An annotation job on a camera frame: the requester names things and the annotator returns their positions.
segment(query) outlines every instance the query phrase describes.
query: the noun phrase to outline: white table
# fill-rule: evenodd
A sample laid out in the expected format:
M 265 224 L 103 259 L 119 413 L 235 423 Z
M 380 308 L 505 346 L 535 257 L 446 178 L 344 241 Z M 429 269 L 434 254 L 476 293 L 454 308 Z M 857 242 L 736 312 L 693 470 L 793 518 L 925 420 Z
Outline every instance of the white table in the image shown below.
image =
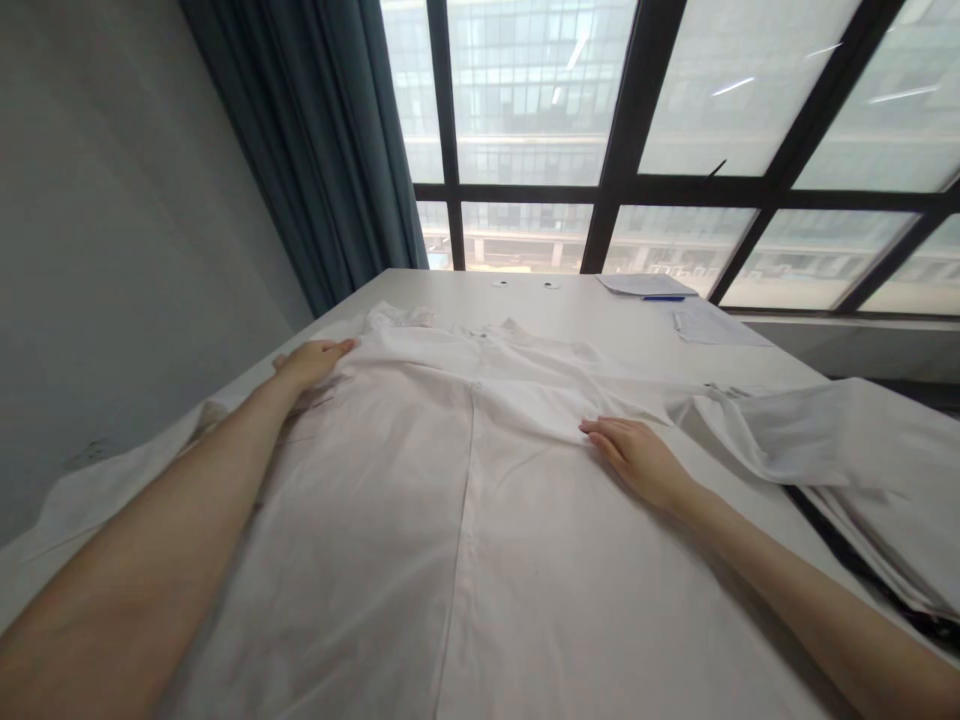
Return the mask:
M 494 282 L 506 281 L 506 287 Z M 548 289 L 544 283 L 559 285 Z M 698 382 L 805 387 L 819 373 L 775 347 L 688 345 L 661 309 L 639 298 L 614 295 L 589 275 L 387 270 L 277 349 L 289 352 L 324 327 L 366 313 L 378 302 L 425 307 L 441 322 L 479 327 L 513 318 L 528 332 L 555 340 L 580 340 L 607 355 L 683 374 Z M 273 372 L 268 358 L 223 389 L 243 394 Z
M 495 286 L 499 280 L 505 280 L 507 285 Z M 559 288 L 549 289 L 544 286 L 546 282 Z M 429 308 L 440 322 L 468 327 L 499 324 L 513 318 L 534 335 L 584 341 L 613 358 L 648 368 L 651 374 L 682 375 L 694 382 L 781 387 L 824 382 L 821 375 L 776 347 L 688 345 L 677 336 L 662 308 L 638 298 L 614 295 L 593 277 L 387 270 L 217 396 L 248 393 L 272 374 L 270 363 L 277 353 L 290 352 L 324 327 L 363 314 L 381 301 L 405 309 Z M 870 602 L 863 588 L 836 562 L 779 487 L 740 483 L 714 489 L 768 534 Z M 0 586 L 16 573 L 15 559 L 21 540 L 22 537 L 0 551 Z M 12 619 L 16 607 L 25 602 L 23 598 L 4 595 L 0 592 L 0 622 Z M 763 611 L 757 616 L 758 622 L 767 622 Z M 771 640 L 764 652 L 796 654 L 796 646 L 791 646 L 789 640 L 784 649 L 784 633 L 780 630 L 778 634 L 775 624 L 772 627 L 773 630 L 764 630 Z M 799 678 L 808 661 L 794 660 L 801 668 Z M 787 679 L 784 683 L 788 687 L 781 690 L 789 695 L 809 693 L 811 687 L 816 687 L 818 695 L 829 695 L 822 678 L 817 678 L 815 672 L 812 677 Z

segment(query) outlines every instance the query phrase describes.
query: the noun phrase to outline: window frame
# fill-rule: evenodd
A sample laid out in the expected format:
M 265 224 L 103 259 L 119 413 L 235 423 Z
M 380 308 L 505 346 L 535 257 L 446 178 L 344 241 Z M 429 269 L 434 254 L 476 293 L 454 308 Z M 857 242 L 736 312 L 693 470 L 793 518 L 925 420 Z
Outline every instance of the window frame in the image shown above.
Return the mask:
M 447 204 L 454 270 L 465 270 L 461 203 L 590 204 L 593 214 L 581 274 L 602 272 L 623 205 L 755 208 L 757 215 L 708 298 L 720 305 L 778 210 L 876 210 L 918 214 L 899 239 L 828 310 L 739 308 L 732 313 L 876 319 L 954 315 L 863 312 L 860 307 L 950 215 L 960 212 L 960 172 L 944 191 L 799 190 L 792 186 L 827 134 L 905 0 L 862 0 L 762 177 L 638 174 L 657 100 L 687 0 L 640 0 L 634 15 L 600 182 L 596 186 L 461 184 L 454 121 L 446 0 L 426 0 L 440 127 L 443 183 L 414 183 L 416 199 Z

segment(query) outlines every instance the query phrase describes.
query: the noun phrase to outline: sheet of paper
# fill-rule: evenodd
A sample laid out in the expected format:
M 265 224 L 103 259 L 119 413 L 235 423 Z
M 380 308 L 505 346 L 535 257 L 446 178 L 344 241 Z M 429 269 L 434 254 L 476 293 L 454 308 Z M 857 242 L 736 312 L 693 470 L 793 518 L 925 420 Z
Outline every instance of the sheet of paper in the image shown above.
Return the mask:
M 723 310 L 700 298 L 690 298 L 682 303 L 665 303 L 670 308 L 673 327 L 684 342 L 697 345 L 747 345 L 770 347 L 772 342 L 754 332 L 742 322 Z
M 694 296 L 697 291 L 669 275 L 597 275 L 607 289 L 624 295 Z

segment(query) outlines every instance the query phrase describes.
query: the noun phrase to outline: glass window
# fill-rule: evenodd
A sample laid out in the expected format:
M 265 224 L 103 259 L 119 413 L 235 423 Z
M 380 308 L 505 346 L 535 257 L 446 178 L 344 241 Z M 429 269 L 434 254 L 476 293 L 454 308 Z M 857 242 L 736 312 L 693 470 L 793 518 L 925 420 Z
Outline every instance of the glass window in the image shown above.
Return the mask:
M 859 0 L 689 0 L 641 173 L 763 175 Z
M 958 128 L 960 0 L 907 0 L 795 186 L 942 190 Z
M 453 270 L 447 204 L 418 201 L 417 213 L 420 215 L 423 244 L 427 247 L 427 260 L 430 262 L 430 269 Z
M 577 273 L 592 205 L 463 203 L 467 270 Z
M 722 304 L 827 310 L 915 218 L 911 213 L 780 210 Z
M 756 214 L 743 208 L 624 205 L 605 273 L 665 273 L 708 297 Z
M 449 3 L 461 182 L 596 185 L 616 103 L 598 89 L 620 82 L 635 9 L 636 0 Z M 475 50 L 486 51 L 484 71 L 467 61 Z
M 960 315 L 960 215 L 937 228 L 860 309 Z
M 380 10 L 410 177 L 413 182 L 442 183 L 440 124 L 426 0 L 380 0 Z

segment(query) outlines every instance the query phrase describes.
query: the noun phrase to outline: curtain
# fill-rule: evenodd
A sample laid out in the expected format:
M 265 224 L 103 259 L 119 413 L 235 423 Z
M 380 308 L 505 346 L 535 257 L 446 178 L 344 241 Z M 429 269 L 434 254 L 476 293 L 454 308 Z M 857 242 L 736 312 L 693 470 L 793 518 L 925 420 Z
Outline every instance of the curtain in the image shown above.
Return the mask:
M 181 0 L 314 315 L 426 268 L 378 0 Z

